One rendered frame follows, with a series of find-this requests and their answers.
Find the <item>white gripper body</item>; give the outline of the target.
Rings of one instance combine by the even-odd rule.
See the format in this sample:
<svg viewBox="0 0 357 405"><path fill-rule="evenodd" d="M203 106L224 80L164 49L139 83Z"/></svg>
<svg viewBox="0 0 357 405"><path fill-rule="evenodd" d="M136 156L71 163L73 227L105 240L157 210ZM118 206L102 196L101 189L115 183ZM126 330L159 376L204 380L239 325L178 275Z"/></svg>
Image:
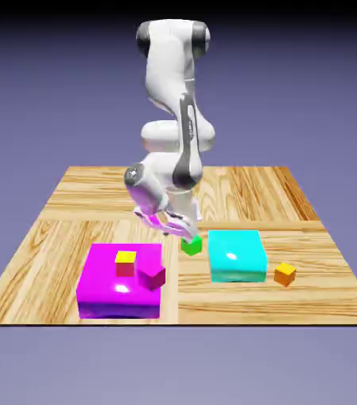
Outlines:
<svg viewBox="0 0 357 405"><path fill-rule="evenodd" d="M133 213L145 225L160 230L164 234L173 234L178 237L184 238L187 243L191 243L192 240L199 234L195 222L184 215L168 211L161 211L161 214L164 214L166 216L166 222L162 222L156 214L144 214L138 206L134 208Z"/></svg>

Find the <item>large magenta box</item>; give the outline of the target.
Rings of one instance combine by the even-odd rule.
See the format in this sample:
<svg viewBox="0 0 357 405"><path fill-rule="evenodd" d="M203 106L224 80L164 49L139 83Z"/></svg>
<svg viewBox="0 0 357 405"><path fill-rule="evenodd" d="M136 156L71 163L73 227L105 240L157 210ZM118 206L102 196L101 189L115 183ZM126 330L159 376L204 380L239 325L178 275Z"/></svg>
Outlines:
<svg viewBox="0 0 357 405"><path fill-rule="evenodd" d="M137 252L134 277L116 276L115 258L119 250ZM157 265L162 265L160 243L92 244L76 289L79 316L157 319L161 288L150 291L138 280L139 268Z"/></svg>

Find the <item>small magenta cube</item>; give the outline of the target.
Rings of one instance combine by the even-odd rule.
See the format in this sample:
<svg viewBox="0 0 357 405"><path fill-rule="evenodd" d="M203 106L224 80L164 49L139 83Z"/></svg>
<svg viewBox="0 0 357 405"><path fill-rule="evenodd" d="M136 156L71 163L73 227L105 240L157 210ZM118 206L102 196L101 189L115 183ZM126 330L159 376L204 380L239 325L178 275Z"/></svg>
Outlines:
<svg viewBox="0 0 357 405"><path fill-rule="evenodd" d="M165 267L157 265L139 268L138 280L142 287L150 291L157 290L165 284Z"/></svg>

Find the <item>small green cube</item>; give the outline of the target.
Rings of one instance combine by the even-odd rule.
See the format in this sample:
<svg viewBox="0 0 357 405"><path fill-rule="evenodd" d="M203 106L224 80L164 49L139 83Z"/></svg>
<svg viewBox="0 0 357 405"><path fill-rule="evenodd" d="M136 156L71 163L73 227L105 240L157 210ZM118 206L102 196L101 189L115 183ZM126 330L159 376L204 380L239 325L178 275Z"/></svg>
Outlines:
<svg viewBox="0 0 357 405"><path fill-rule="evenodd" d="M180 247L187 255L193 256L202 251L203 240L199 235L195 236L191 241L186 241L182 238Z"/></svg>

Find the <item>large cyan box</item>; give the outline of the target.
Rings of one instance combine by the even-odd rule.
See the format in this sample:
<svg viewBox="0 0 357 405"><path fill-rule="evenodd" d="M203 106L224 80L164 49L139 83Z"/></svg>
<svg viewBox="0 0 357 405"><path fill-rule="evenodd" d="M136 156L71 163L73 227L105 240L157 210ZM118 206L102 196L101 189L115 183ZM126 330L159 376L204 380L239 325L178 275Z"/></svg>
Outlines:
<svg viewBox="0 0 357 405"><path fill-rule="evenodd" d="M268 259L256 229L211 229L208 255L213 283L264 282Z"/></svg>

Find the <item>small yellow cube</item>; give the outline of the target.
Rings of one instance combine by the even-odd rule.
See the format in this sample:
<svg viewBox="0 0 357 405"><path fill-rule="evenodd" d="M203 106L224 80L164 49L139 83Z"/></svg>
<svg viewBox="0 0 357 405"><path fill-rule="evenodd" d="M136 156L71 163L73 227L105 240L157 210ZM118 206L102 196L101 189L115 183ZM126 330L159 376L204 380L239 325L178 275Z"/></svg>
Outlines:
<svg viewBox="0 0 357 405"><path fill-rule="evenodd" d="M122 251L119 250L115 258L115 269L117 277L134 277L136 267L135 251Z"/></svg>

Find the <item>small orange cube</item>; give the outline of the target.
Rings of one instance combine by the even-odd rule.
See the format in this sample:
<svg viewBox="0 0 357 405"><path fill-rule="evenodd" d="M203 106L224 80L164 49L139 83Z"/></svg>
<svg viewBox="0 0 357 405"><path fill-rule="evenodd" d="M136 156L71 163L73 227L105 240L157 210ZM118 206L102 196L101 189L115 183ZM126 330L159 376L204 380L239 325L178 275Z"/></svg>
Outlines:
<svg viewBox="0 0 357 405"><path fill-rule="evenodd" d="M274 280L282 286L289 286L295 279L296 268L289 263L281 263L274 270Z"/></svg>

